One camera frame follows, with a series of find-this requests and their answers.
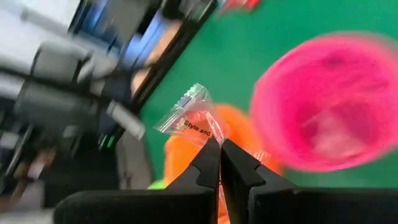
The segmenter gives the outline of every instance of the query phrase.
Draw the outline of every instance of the pink plastic cup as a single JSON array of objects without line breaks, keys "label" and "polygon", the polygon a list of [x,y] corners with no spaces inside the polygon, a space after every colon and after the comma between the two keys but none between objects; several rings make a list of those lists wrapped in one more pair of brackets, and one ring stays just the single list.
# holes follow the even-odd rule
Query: pink plastic cup
[{"label": "pink plastic cup", "polygon": [[398,58],[387,41],[335,34],[309,40],[257,81],[252,119],[267,150],[295,169],[364,164],[398,140]]}]

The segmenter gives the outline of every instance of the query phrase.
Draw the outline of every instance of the orange object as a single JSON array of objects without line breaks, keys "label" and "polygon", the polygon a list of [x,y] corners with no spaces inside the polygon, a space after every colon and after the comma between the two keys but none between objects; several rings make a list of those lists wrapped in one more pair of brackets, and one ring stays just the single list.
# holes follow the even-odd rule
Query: orange object
[{"label": "orange object", "polygon": [[[230,105],[216,105],[218,114],[229,126],[229,139],[239,147],[261,161],[263,165],[281,174],[276,160],[265,151],[257,136],[251,120],[239,109]],[[165,185],[173,182],[189,166],[200,148],[194,146],[182,136],[171,136],[165,144]],[[228,212],[220,189],[218,205],[218,223],[229,223]]]}]

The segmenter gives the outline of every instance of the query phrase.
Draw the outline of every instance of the white wall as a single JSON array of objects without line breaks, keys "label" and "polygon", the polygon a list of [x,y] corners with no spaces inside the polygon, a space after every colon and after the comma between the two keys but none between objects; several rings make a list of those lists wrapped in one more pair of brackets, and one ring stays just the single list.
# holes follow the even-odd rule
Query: white wall
[{"label": "white wall", "polygon": [[37,49],[42,42],[57,43],[65,49],[76,48],[84,53],[95,53],[95,73],[102,74],[112,69],[117,56],[106,56],[105,49],[86,40],[70,35],[56,34],[30,22],[20,20],[16,11],[0,8],[0,65],[17,66],[29,71]]}]

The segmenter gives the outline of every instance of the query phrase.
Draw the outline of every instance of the plastic bag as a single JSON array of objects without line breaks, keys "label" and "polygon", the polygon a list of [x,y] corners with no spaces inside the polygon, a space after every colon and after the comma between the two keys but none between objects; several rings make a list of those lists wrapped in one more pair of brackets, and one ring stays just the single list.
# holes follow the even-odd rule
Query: plastic bag
[{"label": "plastic bag", "polygon": [[229,132],[217,114],[208,90],[200,84],[194,84],[155,129],[181,135],[198,147],[203,147],[212,137],[221,147]]}]

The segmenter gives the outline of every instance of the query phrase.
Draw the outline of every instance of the small plastic bag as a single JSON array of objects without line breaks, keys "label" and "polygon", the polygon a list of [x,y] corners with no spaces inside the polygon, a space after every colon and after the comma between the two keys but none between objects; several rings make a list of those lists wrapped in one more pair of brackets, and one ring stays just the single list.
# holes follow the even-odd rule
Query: small plastic bag
[{"label": "small plastic bag", "polygon": [[155,129],[165,134],[181,135],[198,147],[203,147],[212,137],[221,147],[229,133],[208,90],[200,84],[194,84]]}]

